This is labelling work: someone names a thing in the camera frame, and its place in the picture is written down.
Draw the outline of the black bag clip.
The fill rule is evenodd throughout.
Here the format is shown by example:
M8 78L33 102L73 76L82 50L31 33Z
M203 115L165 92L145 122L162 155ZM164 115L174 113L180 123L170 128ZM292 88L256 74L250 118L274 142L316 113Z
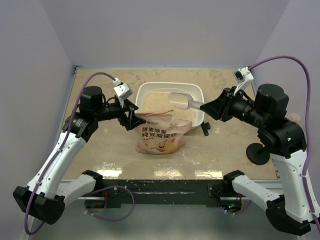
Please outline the black bag clip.
M203 131L204 136L207 137L209 135L209 130L211 129L210 123L203 121L200 126L201 126L201 129Z

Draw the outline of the orange cat litter bag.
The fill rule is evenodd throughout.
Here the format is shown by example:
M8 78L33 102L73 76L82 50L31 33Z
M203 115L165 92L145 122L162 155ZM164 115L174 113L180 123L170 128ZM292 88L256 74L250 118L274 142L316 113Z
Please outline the orange cat litter bag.
M186 144L183 136L191 130L190 120L174 118L172 111L163 113L138 113L145 120L134 130L138 135L136 151L142 154L172 154Z

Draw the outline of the white litter box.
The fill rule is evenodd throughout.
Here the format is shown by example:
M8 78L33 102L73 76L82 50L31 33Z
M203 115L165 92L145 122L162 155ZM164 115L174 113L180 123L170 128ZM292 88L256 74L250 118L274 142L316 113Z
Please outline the white litter box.
M169 101L170 93L189 94L195 101L203 102L202 89L192 83L179 82L146 82L142 84L136 95L135 104L138 113L169 112L174 118L192 121L192 127L202 124L205 114L197 109L181 110L174 107Z

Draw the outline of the beige litter scoop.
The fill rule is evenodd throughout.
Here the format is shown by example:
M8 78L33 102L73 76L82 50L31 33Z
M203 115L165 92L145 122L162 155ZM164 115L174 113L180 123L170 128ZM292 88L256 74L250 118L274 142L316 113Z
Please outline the beige litter scoop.
M184 111L188 109L199 110L200 106L204 104L204 102L195 101L189 94L177 92L171 92L168 95L168 101L173 107Z

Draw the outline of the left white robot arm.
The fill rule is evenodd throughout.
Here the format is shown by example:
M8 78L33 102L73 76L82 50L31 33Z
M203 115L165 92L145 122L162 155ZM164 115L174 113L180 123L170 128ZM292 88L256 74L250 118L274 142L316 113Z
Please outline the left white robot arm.
M24 212L26 222L32 216L53 225L65 207L79 197L99 196L103 192L103 177L92 170L84 171L65 187L60 187L60 183L74 158L98 129L99 122L117 119L128 131L145 123L135 114L138 107L128 99L133 93L131 88L120 83L113 90L114 102L108 103L100 87L81 89L48 159L26 186L17 186L14 190L13 197Z

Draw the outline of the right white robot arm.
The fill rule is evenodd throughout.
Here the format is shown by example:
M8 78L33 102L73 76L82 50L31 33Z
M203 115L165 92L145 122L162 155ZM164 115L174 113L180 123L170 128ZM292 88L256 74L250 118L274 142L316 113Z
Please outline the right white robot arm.
M320 218L320 207L313 193L305 193L309 182L303 170L307 161L307 142L299 124L286 117L289 97L275 84L262 84L255 99L243 90L225 88L221 95L200 106L214 120L236 118L257 128L259 143L246 149L247 158L257 163L272 160L282 185L282 194L272 192L240 170L223 177L221 191L227 196L247 197L265 211L268 221L278 231L302 236Z

